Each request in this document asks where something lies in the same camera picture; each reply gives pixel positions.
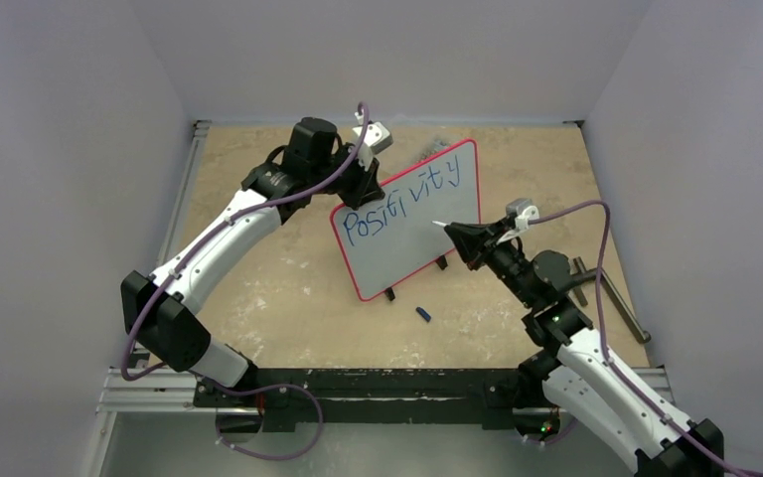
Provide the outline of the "red framed whiteboard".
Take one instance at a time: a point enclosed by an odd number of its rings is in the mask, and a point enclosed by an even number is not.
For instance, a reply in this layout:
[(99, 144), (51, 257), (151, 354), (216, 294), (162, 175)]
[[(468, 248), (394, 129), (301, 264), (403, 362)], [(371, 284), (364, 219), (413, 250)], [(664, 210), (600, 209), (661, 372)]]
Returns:
[(454, 249), (444, 223), (481, 221), (478, 146), (464, 139), (381, 183), (385, 197), (329, 217), (358, 298), (367, 302)]

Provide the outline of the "blue marker cap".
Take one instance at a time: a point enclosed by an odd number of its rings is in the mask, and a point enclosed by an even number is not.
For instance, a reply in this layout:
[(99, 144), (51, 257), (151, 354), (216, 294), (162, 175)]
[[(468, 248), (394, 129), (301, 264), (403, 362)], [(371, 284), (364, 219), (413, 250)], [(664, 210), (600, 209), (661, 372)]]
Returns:
[(427, 311), (425, 311), (421, 307), (416, 307), (415, 312), (426, 322), (429, 323), (431, 321), (431, 316)]

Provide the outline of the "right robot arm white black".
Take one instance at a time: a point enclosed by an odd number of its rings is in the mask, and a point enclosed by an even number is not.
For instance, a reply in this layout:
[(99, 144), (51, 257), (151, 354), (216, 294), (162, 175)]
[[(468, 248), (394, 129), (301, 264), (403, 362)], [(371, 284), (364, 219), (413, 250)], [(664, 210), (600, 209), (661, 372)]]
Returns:
[(603, 343), (568, 295), (586, 279), (571, 272), (566, 255), (526, 258), (519, 240), (504, 240), (504, 222), (443, 230), (469, 269), (488, 267), (529, 310), (523, 323), (540, 350), (520, 366), (525, 401), (566, 410), (636, 476), (723, 475), (720, 429), (679, 410)]

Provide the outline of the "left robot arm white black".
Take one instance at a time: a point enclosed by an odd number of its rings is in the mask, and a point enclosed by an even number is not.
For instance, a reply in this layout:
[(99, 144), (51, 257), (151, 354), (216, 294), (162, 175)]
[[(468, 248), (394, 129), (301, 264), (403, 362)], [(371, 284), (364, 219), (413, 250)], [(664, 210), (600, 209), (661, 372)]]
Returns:
[(197, 315), (222, 279), (261, 240), (276, 232), (315, 195), (336, 195), (356, 210), (384, 198), (378, 156), (391, 133), (361, 106), (353, 138), (335, 124), (304, 117), (288, 142), (252, 168), (221, 213), (188, 245), (148, 274), (121, 282), (129, 349), (140, 344), (176, 372), (218, 384), (230, 405), (256, 393), (251, 359), (213, 337)]

